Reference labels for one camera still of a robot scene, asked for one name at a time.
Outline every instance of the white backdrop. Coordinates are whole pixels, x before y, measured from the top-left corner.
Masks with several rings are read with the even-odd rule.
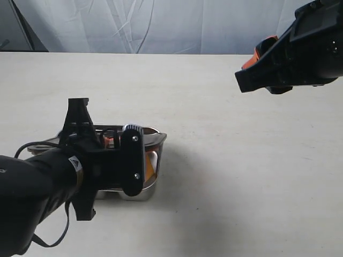
[[[248,54],[310,0],[14,0],[49,51]]]

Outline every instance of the warning label sticker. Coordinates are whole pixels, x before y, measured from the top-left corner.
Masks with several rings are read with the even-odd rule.
[[[81,162],[79,161],[79,159],[77,159],[76,156],[71,156],[69,158],[69,161],[74,166],[76,172],[82,170]]]

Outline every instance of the white table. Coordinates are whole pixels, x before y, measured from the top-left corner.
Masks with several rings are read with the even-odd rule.
[[[100,200],[60,246],[29,256],[343,254],[343,86],[241,94],[248,56],[0,53],[0,153],[62,127],[68,97],[93,122],[168,133],[148,202]],[[63,208],[39,225],[54,242]]]

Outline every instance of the white curtain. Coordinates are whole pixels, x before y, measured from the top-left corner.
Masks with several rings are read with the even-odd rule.
[[[52,52],[250,54],[310,0],[14,0]]]

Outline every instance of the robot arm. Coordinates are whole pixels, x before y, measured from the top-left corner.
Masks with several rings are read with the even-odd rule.
[[[283,94],[294,86],[329,84],[343,75],[343,0],[315,0],[295,11],[280,37],[261,42],[236,72],[243,93],[267,88]]]

